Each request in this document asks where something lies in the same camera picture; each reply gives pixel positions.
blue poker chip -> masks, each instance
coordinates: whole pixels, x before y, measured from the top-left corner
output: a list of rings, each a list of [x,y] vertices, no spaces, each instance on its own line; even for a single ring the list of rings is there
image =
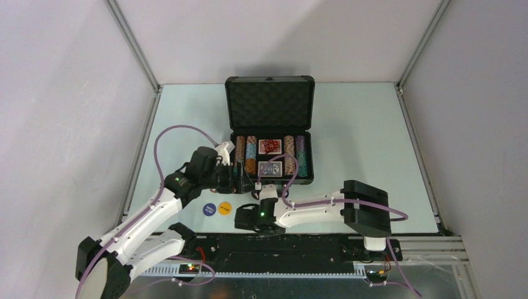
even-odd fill
[[[216,206],[214,204],[208,203],[204,205],[203,211],[205,216],[213,216],[216,213]]]

white table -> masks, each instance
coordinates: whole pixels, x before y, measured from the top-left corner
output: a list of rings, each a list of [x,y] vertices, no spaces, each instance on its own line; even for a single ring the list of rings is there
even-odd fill
[[[130,211],[137,211],[157,190],[159,177],[154,166],[153,146],[159,132],[176,124],[194,125],[216,142],[229,140],[227,101],[223,84],[165,85],[154,118],[146,154],[139,172]],[[312,128],[315,180],[293,186],[290,198],[313,197],[342,188],[355,179],[383,189],[389,206],[404,211],[409,220],[392,224],[393,233],[438,232],[422,175],[408,135],[405,120],[391,83],[317,83]],[[159,159],[164,175],[189,161],[198,146],[212,146],[200,133],[176,129],[159,142]],[[205,216],[207,203],[221,202],[233,209],[223,216],[218,211]],[[195,232],[248,233],[234,228],[235,210],[251,195],[219,195],[203,191],[182,212],[157,231],[182,222]],[[354,233],[343,223],[305,224],[287,233]]]

round token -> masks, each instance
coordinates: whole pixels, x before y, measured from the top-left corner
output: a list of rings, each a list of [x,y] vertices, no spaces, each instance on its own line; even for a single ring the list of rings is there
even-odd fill
[[[213,216],[216,213],[216,206],[214,204],[208,203],[204,205],[204,215]]]
[[[229,202],[223,202],[218,206],[218,212],[222,215],[228,215],[231,213],[231,204]]]

poker chip case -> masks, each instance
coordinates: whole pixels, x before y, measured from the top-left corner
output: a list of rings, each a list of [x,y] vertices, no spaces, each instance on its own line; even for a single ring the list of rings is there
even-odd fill
[[[231,154],[231,161],[236,166],[235,178],[247,175],[256,181],[259,165],[266,165],[273,174],[262,176],[262,183],[286,184],[295,168],[292,159],[278,158],[278,163],[270,164],[263,162],[288,153],[299,161],[299,174],[293,184],[313,182],[308,130],[311,128],[314,89],[315,80],[310,76],[230,77],[225,81],[229,122],[233,130],[231,141],[235,144]],[[267,146],[273,146],[273,150],[269,151]]]

white wall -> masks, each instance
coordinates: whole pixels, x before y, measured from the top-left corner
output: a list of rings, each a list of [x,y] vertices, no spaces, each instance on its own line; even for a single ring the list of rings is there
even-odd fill
[[[484,298],[526,298],[526,0],[453,1],[404,95]]]
[[[395,82],[440,0],[120,0],[161,83]]]
[[[153,92],[103,1],[1,1],[0,28],[0,297],[73,298]]]

